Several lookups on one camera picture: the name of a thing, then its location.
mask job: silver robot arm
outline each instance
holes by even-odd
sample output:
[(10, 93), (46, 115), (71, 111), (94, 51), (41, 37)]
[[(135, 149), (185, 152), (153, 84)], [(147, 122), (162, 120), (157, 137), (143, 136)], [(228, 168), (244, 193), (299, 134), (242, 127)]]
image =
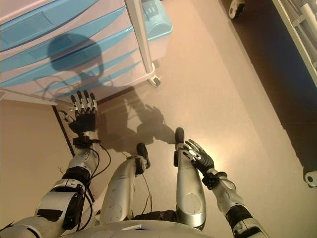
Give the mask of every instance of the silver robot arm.
[(1, 238), (56, 238), (65, 230), (76, 227), (81, 220), (86, 191), (99, 164), (99, 140), (95, 132), (97, 103), (93, 94), (86, 101), (74, 96), (76, 120), (60, 112), (69, 127), (78, 134), (73, 139), (76, 156), (70, 161), (63, 177), (39, 203), (35, 216), (25, 218), (0, 232)]
[(217, 198), (219, 210), (226, 217), (235, 238), (269, 238), (260, 223), (252, 217), (243, 199), (237, 194), (235, 184), (225, 172), (214, 169), (212, 158), (193, 140), (186, 141), (184, 154), (195, 168), (202, 172), (203, 183)]

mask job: blue drawer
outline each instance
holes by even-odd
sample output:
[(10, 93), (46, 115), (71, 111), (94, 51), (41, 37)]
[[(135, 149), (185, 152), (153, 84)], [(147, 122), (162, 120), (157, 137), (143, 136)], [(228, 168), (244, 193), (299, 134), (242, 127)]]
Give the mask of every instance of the blue drawer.
[(98, 0), (55, 0), (0, 26), (0, 52), (43, 36), (67, 23)]

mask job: wheel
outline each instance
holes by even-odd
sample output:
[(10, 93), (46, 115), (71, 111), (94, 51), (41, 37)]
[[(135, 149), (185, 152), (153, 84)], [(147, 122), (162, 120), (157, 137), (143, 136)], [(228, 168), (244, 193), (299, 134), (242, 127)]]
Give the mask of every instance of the wheel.
[(155, 87), (159, 87), (160, 86), (160, 79), (156, 76), (153, 76), (152, 78), (150, 78), (149, 83), (152, 84)]
[(178, 127), (175, 131), (175, 143), (176, 145), (178, 143), (184, 143), (185, 140), (185, 132), (184, 129), (181, 127)]
[(231, 19), (237, 18), (244, 10), (244, 3), (237, 4), (235, 1), (232, 1), (229, 8), (229, 17)]

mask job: beige floor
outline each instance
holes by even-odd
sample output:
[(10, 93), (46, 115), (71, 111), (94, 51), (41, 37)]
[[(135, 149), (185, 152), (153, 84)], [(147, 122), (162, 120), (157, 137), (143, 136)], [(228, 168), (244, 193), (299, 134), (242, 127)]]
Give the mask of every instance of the beige floor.
[[(133, 153), (144, 141), (154, 210), (175, 209), (177, 169), (169, 143), (171, 131), (181, 126), (186, 138), (199, 142), (216, 168), (228, 173), (271, 237), (316, 237), (317, 190), (303, 182), (300, 162), (225, 9), (216, 0), (165, 0), (164, 5), (174, 31), (159, 60), (161, 86), (142, 83), (100, 106), (99, 135), (114, 148), (113, 163), (96, 178), (93, 193), (100, 194), (124, 160), (120, 152)], [(50, 107), (1, 102), (1, 226), (32, 214), (69, 155)], [(102, 159), (106, 164), (106, 154)], [(147, 197), (141, 178), (135, 191), (138, 214)], [(204, 231), (232, 237), (214, 195), (205, 194)]]

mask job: caster wheel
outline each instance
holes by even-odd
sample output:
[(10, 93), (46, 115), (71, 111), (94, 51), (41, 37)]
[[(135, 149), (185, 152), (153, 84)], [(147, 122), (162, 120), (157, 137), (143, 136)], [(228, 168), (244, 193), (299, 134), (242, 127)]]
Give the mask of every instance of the caster wheel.
[(153, 76), (148, 81), (149, 81), (150, 84), (152, 84), (155, 87), (159, 87), (159, 85), (160, 85), (160, 79), (158, 77), (156, 77), (156, 76)]
[(244, 10), (244, 3), (237, 3), (236, 1), (232, 1), (229, 8), (229, 17), (231, 19), (237, 18)]

